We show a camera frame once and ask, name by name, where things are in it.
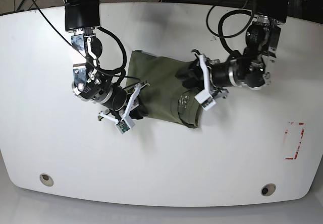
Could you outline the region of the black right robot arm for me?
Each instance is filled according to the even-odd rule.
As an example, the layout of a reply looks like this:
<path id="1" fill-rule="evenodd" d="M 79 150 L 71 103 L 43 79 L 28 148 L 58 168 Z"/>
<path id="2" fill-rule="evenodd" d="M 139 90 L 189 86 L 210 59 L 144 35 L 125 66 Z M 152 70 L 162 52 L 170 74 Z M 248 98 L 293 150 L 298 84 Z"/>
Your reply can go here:
<path id="1" fill-rule="evenodd" d="M 72 33 L 67 42 L 81 57 L 73 64 L 73 94 L 83 101 L 92 101 L 107 108 L 98 114 L 98 119 L 112 121 L 121 134 L 135 126 L 136 111 L 141 105 L 138 99 L 148 82 L 126 74 L 127 53 L 120 39 L 100 23 L 100 0 L 63 0 L 65 31 Z M 121 66 L 106 70 L 100 66 L 102 43 L 94 30 L 110 36 L 122 53 Z"/>

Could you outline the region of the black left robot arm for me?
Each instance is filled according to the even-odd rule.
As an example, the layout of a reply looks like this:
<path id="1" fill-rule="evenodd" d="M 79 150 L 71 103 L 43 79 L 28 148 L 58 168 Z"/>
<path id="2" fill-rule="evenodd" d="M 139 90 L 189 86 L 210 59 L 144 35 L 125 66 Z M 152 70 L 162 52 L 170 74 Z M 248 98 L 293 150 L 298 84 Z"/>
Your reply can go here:
<path id="1" fill-rule="evenodd" d="M 218 23 L 220 39 L 229 53 L 226 61 L 212 60 L 194 49 L 197 59 L 176 73 L 176 78 L 188 90 L 196 89 L 195 99 L 204 110 L 216 104 L 216 99 L 226 98 L 229 87 L 247 86 L 259 90 L 271 82 L 268 66 L 274 63 L 280 38 L 280 25 L 286 23 L 288 0 L 252 0 L 252 10 L 236 9 L 224 14 Z M 249 21 L 242 29 L 246 47 L 243 52 L 229 48 L 223 34 L 224 21 L 233 15 L 248 15 Z"/>

